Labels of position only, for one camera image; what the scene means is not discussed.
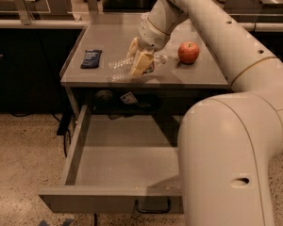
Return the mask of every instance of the bolt hole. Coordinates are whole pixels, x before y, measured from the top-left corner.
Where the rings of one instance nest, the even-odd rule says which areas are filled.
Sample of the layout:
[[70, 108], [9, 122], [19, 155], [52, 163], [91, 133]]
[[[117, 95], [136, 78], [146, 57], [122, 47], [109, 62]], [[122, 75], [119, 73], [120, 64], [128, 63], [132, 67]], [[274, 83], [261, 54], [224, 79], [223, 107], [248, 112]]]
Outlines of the bolt hole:
[[249, 184], [249, 182], [250, 181], [249, 181], [248, 178], [242, 177], [242, 178], [237, 178], [237, 179], [233, 180], [231, 185], [233, 187], [240, 188], [240, 187], [247, 186]]

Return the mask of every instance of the open drawer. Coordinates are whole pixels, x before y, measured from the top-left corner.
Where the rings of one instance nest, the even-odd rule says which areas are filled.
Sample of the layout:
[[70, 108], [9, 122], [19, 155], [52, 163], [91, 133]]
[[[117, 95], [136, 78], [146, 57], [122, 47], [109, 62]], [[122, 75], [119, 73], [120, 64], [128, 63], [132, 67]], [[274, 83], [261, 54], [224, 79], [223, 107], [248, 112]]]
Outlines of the open drawer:
[[83, 105], [59, 186], [40, 197], [57, 213], [183, 213], [179, 117], [110, 120]]

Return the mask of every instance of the table top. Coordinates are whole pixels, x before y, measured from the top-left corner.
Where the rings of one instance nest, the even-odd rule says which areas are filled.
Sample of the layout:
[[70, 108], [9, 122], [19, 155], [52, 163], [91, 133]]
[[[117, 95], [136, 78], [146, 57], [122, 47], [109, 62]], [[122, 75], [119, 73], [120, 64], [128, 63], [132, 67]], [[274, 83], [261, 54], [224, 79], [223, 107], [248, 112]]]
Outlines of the table top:
[[[84, 36], [61, 78], [65, 87], [75, 88], [148, 88], [148, 89], [229, 89], [218, 65], [190, 20], [180, 24], [164, 49], [157, 54], [167, 56], [167, 62], [152, 73], [129, 81], [111, 81], [108, 64], [124, 59], [142, 21], [141, 14], [105, 13], [92, 17]], [[177, 58], [183, 41], [195, 41], [200, 55], [192, 65]], [[81, 69], [86, 50], [102, 50], [96, 69]]]

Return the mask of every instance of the drawer handle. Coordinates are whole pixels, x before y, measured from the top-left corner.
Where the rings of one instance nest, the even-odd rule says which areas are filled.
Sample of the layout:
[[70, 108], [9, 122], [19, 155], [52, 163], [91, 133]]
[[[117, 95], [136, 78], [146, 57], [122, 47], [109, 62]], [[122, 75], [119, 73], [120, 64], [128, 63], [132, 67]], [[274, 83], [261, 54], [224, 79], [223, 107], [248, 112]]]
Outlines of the drawer handle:
[[171, 201], [168, 200], [168, 207], [162, 210], [147, 210], [147, 209], [140, 209], [140, 203], [138, 200], [135, 200], [135, 209], [141, 214], [166, 214], [169, 213], [171, 210]]

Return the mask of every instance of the gray table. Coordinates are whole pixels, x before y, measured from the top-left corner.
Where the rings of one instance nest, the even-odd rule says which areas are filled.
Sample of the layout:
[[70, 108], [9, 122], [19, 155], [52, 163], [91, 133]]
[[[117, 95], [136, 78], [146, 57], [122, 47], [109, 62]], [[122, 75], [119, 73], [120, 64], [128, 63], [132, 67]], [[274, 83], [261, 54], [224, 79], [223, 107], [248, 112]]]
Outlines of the gray table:
[[[111, 83], [108, 63], [125, 58], [130, 42], [138, 33], [140, 23], [140, 14], [95, 15], [61, 78], [61, 84], [65, 87], [84, 88], [130, 85], [139, 88], [228, 88], [228, 84], [207, 46], [190, 21], [179, 25], [165, 48], [158, 52], [170, 57], [166, 64], [157, 68], [153, 73], [132, 79], [129, 83], [122, 81]], [[186, 40], [196, 41], [200, 47], [200, 56], [192, 65], [177, 63], [177, 49], [180, 43]], [[88, 70], [80, 68], [87, 49], [103, 50], [99, 68]]]
[[[59, 186], [40, 193], [53, 212], [183, 213], [176, 145], [182, 114], [160, 110], [112, 119], [94, 115], [98, 108], [94, 110], [90, 104], [76, 105], [75, 94], [80, 91], [141, 90], [164, 93], [162, 107], [183, 105], [185, 113], [190, 93], [228, 89], [190, 22], [179, 26], [160, 51], [170, 56], [163, 67], [128, 82], [110, 82], [108, 63], [125, 57], [140, 22], [139, 14], [95, 15], [70, 56], [61, 83], [76, 114], [75, 132]], [[185, 40], [195, 40], [201, 49], [200, 57], [190, 66], [176, 60], [177, 48]], [[103, 50], [98, 69], [80, 69], [86, 49]], [[188, 100], [179, 101], [186, 91]]]

